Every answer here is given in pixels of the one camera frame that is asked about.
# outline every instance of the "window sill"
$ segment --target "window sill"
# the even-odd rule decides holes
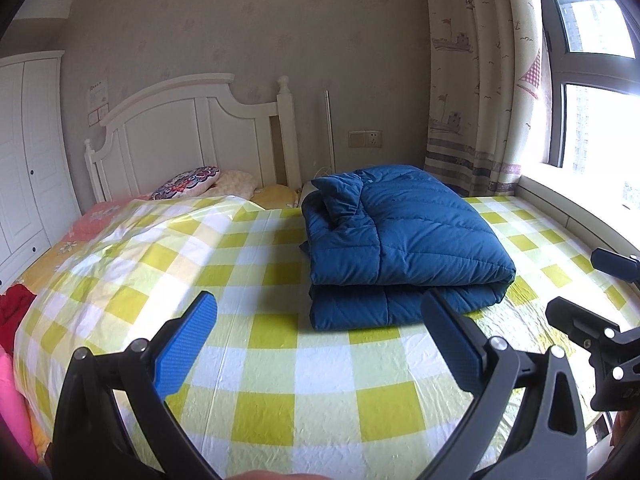
[[[640,255],[640,212],[607,201],[588,181],[548,164],[527,165],[522,168],[522,177],[521,187],[580,222],[617,252]]]

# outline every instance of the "window pane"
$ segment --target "window pane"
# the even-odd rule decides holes
[[[614,0],[558,0],[571,52],[635,57],[629,31]]]
[[[595,194],[640,209],[640,97],[566,85],[565,171]]]

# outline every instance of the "curtain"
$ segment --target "curtain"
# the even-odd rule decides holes
[[[462,196],[513,194],[529,132],[547,122],[540,0],[428,1],[424,169]]]

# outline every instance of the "yellow and white checkered sheet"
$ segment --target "yellow and white checkered sheet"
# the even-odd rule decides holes
[[[589,251],[517,198],[468,199],[518,269],[499,304],[471,316],[517,349],[568,349],[583,403],[593,394],[587,352],[545,322],[562,295],[619,323],[638,324],[638,300],[596,270]],[[151,338],[200,290],[218,322],[178,394],[167,399],[222,476],[254,468],[335,479],[413,479],[468,407],[423,326],[314,332],[300,209],[266,211],[238,198],[135,203],[67,260],[16,338],[15,374],[51,436],[73,350],[122,350]],[[117,395],[141,457],[157,465]],[[495,459],[518,407],[514,394],[485,457]],[[585,420],[594,413],[585,410]]]

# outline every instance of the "silver bolt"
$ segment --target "silver bolt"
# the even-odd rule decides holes
[[[143,352],[146,350],[146,346],[149,344],[149,341],[147,339],[144,339],[143,337],[141,337],[140,339],[135,339],[132,343],[131,343],[131,349],[134,352]]]
[[[84,346],[81,346],[80,348],[77,348],[76,351],[74,352],[74,359],[78,359],[79,361],[81,361],[88,355],[89,355],[88,349],[85,348]]]
[[[564,357],[564,349],[558,345],[553,345],[551,347],[551,353],[558,359],[562,359]]]
[[[507,342],[500,336],[492,337],[491,339],[489,339],[489,343],[491,344],[492,348],[496,350],[506,350],[507,346],[509,346]]]

